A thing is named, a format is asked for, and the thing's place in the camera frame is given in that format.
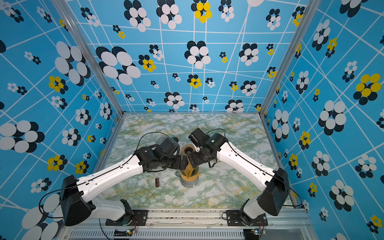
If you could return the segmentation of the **green glass dripper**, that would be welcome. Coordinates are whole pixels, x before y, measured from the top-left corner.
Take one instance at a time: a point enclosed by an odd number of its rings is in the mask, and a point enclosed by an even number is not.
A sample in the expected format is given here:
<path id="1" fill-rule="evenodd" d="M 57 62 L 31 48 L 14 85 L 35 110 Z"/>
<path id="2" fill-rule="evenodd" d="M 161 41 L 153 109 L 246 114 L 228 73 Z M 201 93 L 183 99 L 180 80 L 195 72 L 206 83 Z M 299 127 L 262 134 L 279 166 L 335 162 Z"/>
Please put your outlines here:
<path id="1" fill-rule="evenodd" d="M 196 178 L 196 176 L 199 174 L 199 167 L 196 167 L 194 168 L 194 172 L 192 173 L 192 175 L 189 177 L 189 178 L 186 178 L 183 173 L 184 173 L 184 170 L 180 170 L 181 172 L 181 176 L 185 179 L 190 179 L 190 178 Z"/>

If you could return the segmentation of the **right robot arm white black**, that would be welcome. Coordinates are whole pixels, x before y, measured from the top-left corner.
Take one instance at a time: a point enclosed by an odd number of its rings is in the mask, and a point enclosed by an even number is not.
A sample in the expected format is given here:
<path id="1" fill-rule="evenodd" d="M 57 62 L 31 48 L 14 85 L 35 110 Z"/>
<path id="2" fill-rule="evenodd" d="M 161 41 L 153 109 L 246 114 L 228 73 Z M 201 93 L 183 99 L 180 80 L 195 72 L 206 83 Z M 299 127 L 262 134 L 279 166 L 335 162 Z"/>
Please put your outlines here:
<path id="1" fill-rule="evenodd" d="M 244 225 L 252 225 L 263 214 L 277 216 L 280 213 L 289 196 L 289 178 L 284 169 L 274 170 L 254 161 L 218 133 L 210 137 L 196 129 L 189 135 L 189 140 L 197 148 L 188 154 L 193 168 L 212 160 L 224 162 L 242 173 L 261 191 L 241 207 L 239 218 Z"/>

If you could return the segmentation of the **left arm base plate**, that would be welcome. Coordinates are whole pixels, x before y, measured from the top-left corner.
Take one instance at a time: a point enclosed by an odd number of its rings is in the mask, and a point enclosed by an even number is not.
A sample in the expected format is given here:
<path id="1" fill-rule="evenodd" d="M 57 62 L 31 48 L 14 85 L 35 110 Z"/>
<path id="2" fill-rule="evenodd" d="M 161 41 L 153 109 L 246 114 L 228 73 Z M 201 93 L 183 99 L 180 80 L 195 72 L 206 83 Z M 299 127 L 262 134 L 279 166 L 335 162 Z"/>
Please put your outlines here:
<path id="1" fill-rule="evenodd" d="M 106 226 L 145 226 L 148 219 L 148 210 L 132 210 L 132 213 L 126 213 L 120 219 L 112 221 L 107 219 Z"/>

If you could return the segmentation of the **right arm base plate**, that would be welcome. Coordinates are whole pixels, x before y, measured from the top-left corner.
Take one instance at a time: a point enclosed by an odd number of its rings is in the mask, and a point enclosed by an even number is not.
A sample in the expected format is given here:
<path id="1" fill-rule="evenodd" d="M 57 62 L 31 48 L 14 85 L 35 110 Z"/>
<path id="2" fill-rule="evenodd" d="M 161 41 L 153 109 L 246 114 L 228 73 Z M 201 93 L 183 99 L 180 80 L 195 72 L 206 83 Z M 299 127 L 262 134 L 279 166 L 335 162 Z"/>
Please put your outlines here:
<path id="1" fill-rule="evenodd" d="M 229 227 L 267 227 L 268 220 L 265 214 L 252 219 L 240 210 L 225 211 L 225 219 Z"/>

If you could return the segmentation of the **ribbed glass carafe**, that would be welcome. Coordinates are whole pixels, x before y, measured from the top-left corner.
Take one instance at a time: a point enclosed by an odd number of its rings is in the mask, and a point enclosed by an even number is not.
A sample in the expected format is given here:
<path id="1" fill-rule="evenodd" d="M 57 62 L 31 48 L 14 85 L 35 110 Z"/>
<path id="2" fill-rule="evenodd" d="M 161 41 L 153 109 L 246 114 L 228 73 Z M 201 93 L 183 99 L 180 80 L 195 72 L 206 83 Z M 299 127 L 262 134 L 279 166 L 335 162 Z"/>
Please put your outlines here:
<path id="1" fill-rule="evenodd" d="M 196 176 L 196 178 L 185 179 L 181 176 L 180 170 L 176 171 L 176 176 L 179 177 L 182 186 L 185 188 L 196 187 L 199 183 L 199 176 Z"/>

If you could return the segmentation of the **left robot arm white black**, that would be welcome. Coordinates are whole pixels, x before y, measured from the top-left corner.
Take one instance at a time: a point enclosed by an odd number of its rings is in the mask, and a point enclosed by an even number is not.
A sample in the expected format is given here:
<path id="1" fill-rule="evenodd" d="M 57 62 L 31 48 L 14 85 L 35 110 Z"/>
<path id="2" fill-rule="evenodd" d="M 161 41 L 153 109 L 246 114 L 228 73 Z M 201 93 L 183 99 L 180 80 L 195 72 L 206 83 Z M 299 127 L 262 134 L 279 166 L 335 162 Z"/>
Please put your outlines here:
<path id="1" fill-rule="evenodd" d="M 126 226 L 137 219 L 127 200 L 109 201 L 98 198 L 103 191 L 136 175 L 154 171 L 185 170 L 188 158 L 180 153 L 176 138 L 165 138 L 161 144 L 141 147 L 126 159 L 89 176 L 69 176 L 63 180 L 60 205 L 67 227 L 88 219 L 106 219 L 112 225 Z"/>

